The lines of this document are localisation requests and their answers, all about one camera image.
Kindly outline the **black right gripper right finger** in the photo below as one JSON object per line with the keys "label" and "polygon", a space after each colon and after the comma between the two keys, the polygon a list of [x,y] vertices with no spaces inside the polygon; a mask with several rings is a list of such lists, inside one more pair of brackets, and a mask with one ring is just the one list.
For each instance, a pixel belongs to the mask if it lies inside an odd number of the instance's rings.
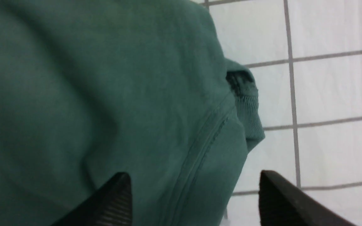
{"label": "black right gripper right finger", "polygon": [[261,171],[258,195],[262,226],[354,225],[272,170]]}

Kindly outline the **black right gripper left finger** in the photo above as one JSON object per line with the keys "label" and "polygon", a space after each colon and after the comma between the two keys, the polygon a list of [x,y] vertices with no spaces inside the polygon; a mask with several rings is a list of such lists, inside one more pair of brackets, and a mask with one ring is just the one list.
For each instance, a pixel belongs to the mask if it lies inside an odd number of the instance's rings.
{"label": "black right gripper left finger", "polygon": [[131,177],[116,173],[53,226],[131,226],[132,218]]}

